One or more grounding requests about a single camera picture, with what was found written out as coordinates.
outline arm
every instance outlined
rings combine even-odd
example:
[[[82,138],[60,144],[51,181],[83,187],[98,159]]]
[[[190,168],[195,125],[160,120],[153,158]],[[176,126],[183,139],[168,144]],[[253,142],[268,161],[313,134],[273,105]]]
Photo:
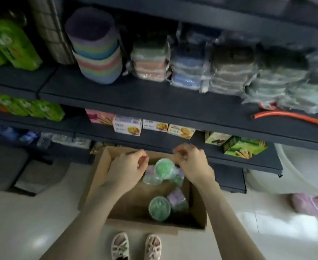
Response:
[[[202,196],[222,259],[265,260],[225,200],[205,152],[182,144],[174,149],[174,155]]]
[[[141,179],[148,160],[144,150],[117,157],[111,164],[105,183],[40,260],[87,259],[96,247],[100,231],[113,206]]]

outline gray stool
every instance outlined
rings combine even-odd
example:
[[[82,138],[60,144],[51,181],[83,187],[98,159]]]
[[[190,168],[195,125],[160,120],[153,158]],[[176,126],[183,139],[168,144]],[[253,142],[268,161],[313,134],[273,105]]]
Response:
[[[32,196],[31,193],[14,187],[28,161],[29,154],[25,150],[0,146],[0,191]]]

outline hand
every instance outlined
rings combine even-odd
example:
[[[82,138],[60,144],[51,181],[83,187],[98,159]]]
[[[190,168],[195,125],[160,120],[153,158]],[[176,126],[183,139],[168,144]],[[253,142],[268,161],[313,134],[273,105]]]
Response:
[[[112,185],[122,194],[130,191],[143,176],[148,161],[149,157],[144,150],[122,153],[111,163],[105,183]]]
[[[214,171],[208,165],[204,150],[193,144],[181,144],[174,149],[174,155],[187,179],[197,188],[215,181]]]

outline white sandal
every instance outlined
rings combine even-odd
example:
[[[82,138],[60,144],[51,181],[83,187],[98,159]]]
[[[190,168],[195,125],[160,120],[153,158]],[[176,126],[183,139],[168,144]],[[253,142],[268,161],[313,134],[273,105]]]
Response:
[[[153,245],[154,238],[159,241],[159,245]],[[161,240],[159,236],[155,234],[149,235],[144,246],[144,260],[160,260]]]
[[[118,236],[124,236],[124,241],[120,245],[115,245],[115,241]],[[112,260],[117,260],[118,258],[128,258],[130,260],[130,251],[129,251],[129,239],[126,233],[117,234],[111,244],[111,255]]]

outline open cardboard box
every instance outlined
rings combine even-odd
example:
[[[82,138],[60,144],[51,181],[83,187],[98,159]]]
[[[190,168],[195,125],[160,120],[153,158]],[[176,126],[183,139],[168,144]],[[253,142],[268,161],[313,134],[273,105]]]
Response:
[[[97,153],[93,163],[85,190],[79,201],[78,209],[90,200],[105,180],[112,160],[121,153],[128,153],[135,149],[126,147],[106,147],[101,153]],[[161,158],[169,158],[176,165],[174,155],[154,151],[146,151],[150,160],[149,164],[155,164]],[[173,213],[164,222],[153,220],[148,212],[150,201],[156,196],[166,197],[176,185],[170,181],[163,181],[161,185],[153,186],[139,181],[130,191],[124,194],[111,210],[106,224],[115,226],[117,229],[137,228],[155,233],[177,234],[179,229],[205,230],[207,213],[204,202],[197,188],[187,179],[184,179],[181,188],[189,203],[189,211],[185,213]]]

